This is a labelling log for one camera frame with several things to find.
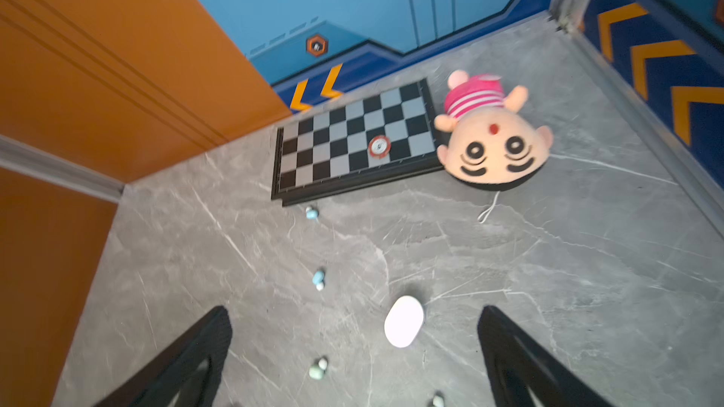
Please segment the white earbud charging case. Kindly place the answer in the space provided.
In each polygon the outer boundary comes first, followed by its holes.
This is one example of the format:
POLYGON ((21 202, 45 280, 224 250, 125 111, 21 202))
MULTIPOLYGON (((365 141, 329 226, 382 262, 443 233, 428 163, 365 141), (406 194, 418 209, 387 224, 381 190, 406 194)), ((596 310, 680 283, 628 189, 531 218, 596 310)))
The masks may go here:
POLYGON ((398 349, 412 344, 424 323, 423 306, 413 296, 400 297, 390 308, 384 323, 388 342, 398 349))

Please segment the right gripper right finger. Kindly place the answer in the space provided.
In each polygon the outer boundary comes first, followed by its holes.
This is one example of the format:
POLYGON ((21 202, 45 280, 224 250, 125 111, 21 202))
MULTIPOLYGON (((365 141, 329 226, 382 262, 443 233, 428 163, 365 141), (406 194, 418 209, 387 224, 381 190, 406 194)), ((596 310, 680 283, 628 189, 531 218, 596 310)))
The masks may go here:
POLYGON ((484 307, 477 333, 497 406, 610 404, 498 307, 484 307))

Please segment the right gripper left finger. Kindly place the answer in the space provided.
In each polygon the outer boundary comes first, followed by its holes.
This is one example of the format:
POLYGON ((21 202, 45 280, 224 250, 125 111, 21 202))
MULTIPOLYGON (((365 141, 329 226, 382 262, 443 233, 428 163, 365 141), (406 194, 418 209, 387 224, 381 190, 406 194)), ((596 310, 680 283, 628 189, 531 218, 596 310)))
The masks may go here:
POLYGON ((233 330, 213 307, 99 406, 210 406, 222 382, 233 330))

